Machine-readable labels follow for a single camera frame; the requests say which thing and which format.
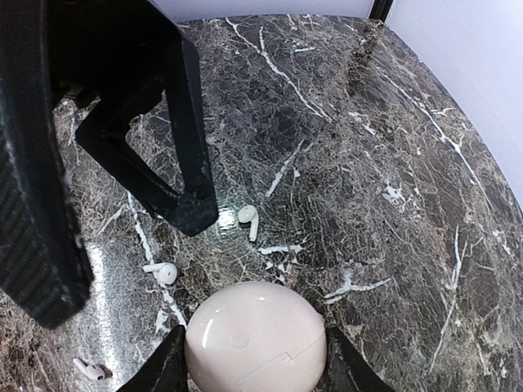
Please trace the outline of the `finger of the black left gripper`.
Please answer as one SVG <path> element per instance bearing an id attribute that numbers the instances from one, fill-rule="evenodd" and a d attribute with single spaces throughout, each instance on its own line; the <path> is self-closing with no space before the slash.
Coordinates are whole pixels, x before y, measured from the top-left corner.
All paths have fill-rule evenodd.
<path id="1" fill-rule="evenodd" d="M 122 72 L 77 128 L 77 142 L 152 216 L 188 236 L 217 220 L 217 201 L 205 140 L 199 53 L 195 45 L 149 1 L 126 4 L 132 44 Z M 161 100 L 169 123 L 184 189 L 175 191 L 126 142 L 130 122 Z"/>
<path id="2" fill-rule="evenodd" d="M 92 268 L 53 121 L 47 3 L 1 3 L 1 289 L 56 329 L 81 312 Z"/>

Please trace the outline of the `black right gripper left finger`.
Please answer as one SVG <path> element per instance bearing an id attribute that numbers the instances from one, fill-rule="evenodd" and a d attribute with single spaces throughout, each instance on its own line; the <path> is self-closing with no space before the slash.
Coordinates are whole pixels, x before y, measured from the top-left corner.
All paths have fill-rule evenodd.
<path id="1" fill-rule="evenodd" d="M 174 327 L 140 370 L 118 392 L 186 392 L 185 334 L 183 326 Z"/>

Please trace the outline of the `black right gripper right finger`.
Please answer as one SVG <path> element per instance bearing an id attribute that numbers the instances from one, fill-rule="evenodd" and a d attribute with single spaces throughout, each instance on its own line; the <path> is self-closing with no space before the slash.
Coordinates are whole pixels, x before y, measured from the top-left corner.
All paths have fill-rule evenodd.
<path id="1" fill-rule="evenodd" d="M 326 330 L 326 391 L 394 392 L 367 364 L 338 327 Z"/>

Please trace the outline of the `pink earbud charging case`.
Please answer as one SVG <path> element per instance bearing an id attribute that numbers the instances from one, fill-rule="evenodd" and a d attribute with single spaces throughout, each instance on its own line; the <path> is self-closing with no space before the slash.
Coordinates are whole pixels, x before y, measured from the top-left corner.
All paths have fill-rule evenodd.
<path id="1" fill-rule="evenodd" d="M 185 357 L 202 391 L 312 391 L 326 366 L 324 319 L 284 286 L 238 283 L 194 312 Z"/>

